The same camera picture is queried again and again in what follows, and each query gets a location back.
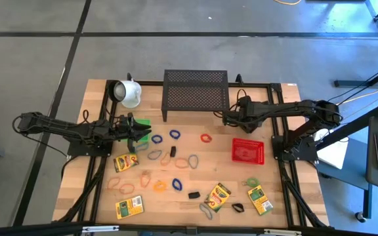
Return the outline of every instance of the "concrete floor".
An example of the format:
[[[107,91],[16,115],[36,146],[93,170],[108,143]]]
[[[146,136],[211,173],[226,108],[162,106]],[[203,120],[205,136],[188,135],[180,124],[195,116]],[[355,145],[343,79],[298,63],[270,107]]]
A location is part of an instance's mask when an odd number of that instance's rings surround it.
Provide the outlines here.
[[[75,31],[84,2],[0,0],[0,31]],[[373,5],[378,11],[378,2]],[[302,1],[285,6],[272,0],[93,0],[84,31],[378,29],[361,2]],[[35,149],[35,143],[11,130],[11,121],[25,111],[48,112],[71,42],[71,38],[0,38],[0,149],[6,152],[0,158],[0,227],[10,224]],[[130,72],[137,80],[161,80],[164,69],[226,69],[230,80],[241,73],[245,81],[297,83],[302,99],[328,99],[346,91],[334,88],[332,81],[367,79],[378,71],[378,39],[81,38],[57,118],[76,121],[87,79],[124,79]],[[348,116],[376,98],[342,105],[341,111]],[[366,135],[361,130],[352,138],[366,142]],[[64,151],[68,147],[56,136],[51,136],[50,144]],[[64,161],[47,150],[25,224],[50,222]],[[373,219],[361,224],[353,214],[362,210],[362,190],[337,180],[321,179],[321,186],[333,227],[378,233],[377,187]]]

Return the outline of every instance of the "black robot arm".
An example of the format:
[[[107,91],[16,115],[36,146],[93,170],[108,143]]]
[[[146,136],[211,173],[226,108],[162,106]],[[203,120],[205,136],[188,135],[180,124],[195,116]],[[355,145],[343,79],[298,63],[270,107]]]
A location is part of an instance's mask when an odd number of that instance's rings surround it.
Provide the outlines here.
[[[67,141],[75,146],[86,147],[86,153],[92,155],[91,150],[103,148],[113,141],[128,139],[128,149],[134,152],[133,141],[138,141],[145,135],[149,134],[151,130],[150,125],[142,125],[136,122],[132,113],[128,116],[120,115],[119,121],[111,124],[105,119],[88,122],[85,119],[80,124],[74,124],[58,119],[52,119],[39,112],[23,113],[13,121],[21,119],[16,132],[23,135],[39,134],[42,132],[49,132],[63,136]],[[68,151],[68,155],[74,155],[75,149]]]
[[[268,102],[252,102],[250,96],[239,98],[238,110],[222,113],[224,125],[240,127],[246,133],[252,133],[262,122],[270,117],[303,116],[308,121],[297,128],[283,134],[283,149],[291,151],[300,140],[314,134],[322,128],[335,128],[341,122],[339,108],[326,101],[303,100],[284,104],[268,104]]]

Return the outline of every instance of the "red plastic basket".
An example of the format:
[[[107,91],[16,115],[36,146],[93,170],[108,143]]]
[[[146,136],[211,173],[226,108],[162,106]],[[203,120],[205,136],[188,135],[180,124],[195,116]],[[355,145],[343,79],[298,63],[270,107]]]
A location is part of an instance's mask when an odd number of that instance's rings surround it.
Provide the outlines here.
[[[264,145],[258,141],[233,138],[231,158],[235,162],[263,165]]]

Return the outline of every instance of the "black mesh shelf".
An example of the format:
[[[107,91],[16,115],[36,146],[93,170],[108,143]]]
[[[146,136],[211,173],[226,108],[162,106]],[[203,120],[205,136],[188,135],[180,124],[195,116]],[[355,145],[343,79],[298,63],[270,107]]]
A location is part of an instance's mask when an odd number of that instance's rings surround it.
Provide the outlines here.
[[[161,112],[228,110],[227,71],[167,69],[164,71]]]

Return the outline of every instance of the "orange rubber band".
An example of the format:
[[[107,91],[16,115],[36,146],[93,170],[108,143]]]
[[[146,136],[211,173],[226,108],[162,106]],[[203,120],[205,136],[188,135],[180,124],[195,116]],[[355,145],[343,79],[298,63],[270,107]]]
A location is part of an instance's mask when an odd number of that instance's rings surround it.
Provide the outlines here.
[[[177,163],[179,161],[184,161],[186,165],[178,165]],[[189,167],[189,161],[187,159],[183,158],[183,157],[176,158],[175,166],[177,168],[188,168]]]
[[[166,158],[167,154],[169,154],[169,161],[167,161],[167,162],[165,163],[165,162],[163,162],[163,160]],[[162,166],[165,167],[165,166],[167,166],[167,165],[170,163],[170,161],[171,161],[170,153],[167,152],[167,153],[165,153],[164,157],[161,158],[160,164],[161,164]]]
[[[154,191],[161,193],[167,188],[167,184],[162,181],[158,181],[156,184],[154,184]]]
[[[125,192],[125,190],[123,190],[122,188],[125,187],[125,186],[131,186],[132,187],[132,190],[129,191],[129,192]],[[119,188],[119,192],[121,192],[122,194],[131,194],[133,193],[135,190],[135,186],[133,184],[123,184],[120,188]]]
[[[142,183],[142,179],[146,177],[148,179],[147,183],[146,184],[143,184]],[[151,181],[151,174],[148,172],[148,171],[144,171],[142,174],[141,174],[141,177],[140,177],[140,183],[141,183],[141,187],[143,188],[146,188],[148,186],[148,184],[150,183]]]
[[[117,180],[117,183],[114,184],[112,187],[109,187],[110,182],[111,182],[112,180]],[[121,178],[120,178],[120,177],[113,177],[113,178],[111,178],[111,179],[108,181],[108,189],[113,189],[113,188],[114,188],[116,185],[118,185],[120,182],[121,182]]]

